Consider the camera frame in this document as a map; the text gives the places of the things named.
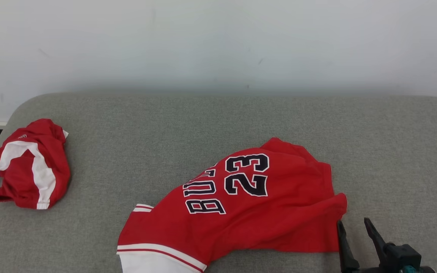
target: gray fabric surface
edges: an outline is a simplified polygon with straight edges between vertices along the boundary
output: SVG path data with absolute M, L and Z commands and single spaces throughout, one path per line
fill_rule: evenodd
M 43 95 L 0 136 L 39 118 L 70 133 L 72 177 L 48 211 L 0 203 L 0 272 L 119 272 L 116 242 L 137 203 L 156 205 L 219 159 L 271 137 L 330 163 L 363 267 L 378 265 L 363 225 L 409 243 L 437 270 L 437 98 Z M 208 273 L 337 272 L 338 254 L 236 251 Z

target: white wall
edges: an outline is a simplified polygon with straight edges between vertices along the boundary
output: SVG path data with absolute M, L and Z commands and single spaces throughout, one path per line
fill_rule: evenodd
M 0 0 L 0 121 L 109 82 L 437 96 L 437 1 Z

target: red stripe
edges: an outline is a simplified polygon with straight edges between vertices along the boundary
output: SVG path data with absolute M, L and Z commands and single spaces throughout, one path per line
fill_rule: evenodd
M 140 248 L 140 249 L 120 249 L 120 250 L 118 250 L 118 252 L 123 252 L 123 251 L 152 251 L 152 252 L 158 252 L 158 253 L 161 253 L 161 254 L 168 255 L 168 256 L 170 256 L 170 257 L 172 257 L 172 258 L 174 258 L 174 259 L 177 259 L 178 261 L 180 261 L 180 262 L 182 262 L 182 263 L 184 263 L 184 264 L 187 264 L 187 265 L 189 265 L 189 266 L 195 268 L 196 270 L 200 271 L 201 273 L 203 273 L 203 270 L 200 269 L 199 267 L 196 267 L 196 266 L 194 266 L 193 264 L 191 264 L 191 263 L 189 263 L 189 262 L 187 262 L 187 261 L 185 261 L 185 260 L 183 260 L 183 259 L 180 259 L 180 258 L 178 258 L 178 257 L 175 256 L 175 255 L 172 255 L 172 254 L 170 254 L 170 253 L 168 253 L 168 252 L 164 252 L 164 251 L 161 251 L 161 250 L 156 250 L 156 249 L 142 249 L 142 248 Z

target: red garment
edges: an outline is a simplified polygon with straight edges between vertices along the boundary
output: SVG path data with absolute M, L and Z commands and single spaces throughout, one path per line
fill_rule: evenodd
M 48 209 L 62 198 L 70 178 L 64 152 L 67 135 L 50 119 L 12 133 L 0 147 L 0 202 Z
M 272 138 L 222 159 L 155 208 L 137 205 L 118 254 L 125 273 L 153 272 L 153 253 L 203 272 L 237 249 L 338 251 L 336 221 L 346 208 L 345 195 L 333 193 L 328 164 Z

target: white stripe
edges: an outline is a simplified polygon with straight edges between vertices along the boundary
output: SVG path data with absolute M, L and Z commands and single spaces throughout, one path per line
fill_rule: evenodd
M 33 182 L 38 188 L 38 203 L 36 209 L 48 209 L 50 206 L 50 195 L 55 190 L 56 178 L 53 170 L 47 166 L 43 154 L 38 150 L 38 144 L 34 142 L 12 141 L 8 142 L 1 153 L 0 171 L 9 167 L 12 159 L 21 157 L 26 150 L 35 156 L 31 171 L 33 172 Z
M 146 209 L 144 207 L 136 207 L 135 209 L 132 210 L 133 212 L 150 212 L 151 209 Z
M 189 269 L 191 272 L 193 273 L 201 273 L 201 271 L 199 271 L 198 269 L 194 268 L 193 266 L 190 266 L 187 263 L 184 263 L 180 260 L 177 260 L 171 256 L 168 256 L 164 253 L 160 253 L 160 252 L 154 252 L 154 251 L 121 251 L 121 252 L 117 252 L 118 255 L 121 255 L 121 263 L 123 264 L 123 268 L 128 267 L 129 264 L 139 264 L 140 265 L 140 269 L 142 269 L 142 266 L 146 266 L 146 263 L 150 263 L 151 261 L 151 266 L 152 267 L 156 267 L 156 265 L 154 265 L 154 262 L 159 262 L 159 266 L 162 267 L 163 264 L 168 264 L 169 262 L 167 261 L 171 261 L 172 263 L 179 263 L 181 266 L 185 266 L 187 269 Z M 150 260 L 149 258 L 151 258 L 151 256 L 156 256 L 155 259 Z M 128 259 L 123 259 L 123 257 L 132 257 L 130 260 Z M 176 268 L 176 264 L 172 264 L 170 266 L 173 266 L 172 268 L 175 269 Z
M 190 263 L 200 269 L 202 269 L 203 271 L 205 270 L 205 268 L 207 268 L 207 265 L 202 263 L 201 261 L 195 259 L 192 256 L 189 256 L 183 252 L 180 252 L 176 249 L 173 249 L 171 247 L 167 247 L 164 245 L 160 245 L 160 244 L 127 244 L 127 245 L 118 245 L 118 254 L 123 254 L 124 252 L 119 252 L 119 250 L 124 250 L 124 249 L 154 249 L 154 250 L 159 250 L 159 251 L 163 251 L 166 252 L 168 254 L 171 254 L 175 257 L 178 257 L 184 261 L 186 261 L 187 263 Z
M 137 204 L 136 206 L 144 206 L 144 207 L 148 207 L 150 209 L 154 209 L 154 206 L 150 206 L 150 205 L 147 205 L 147 204 Z

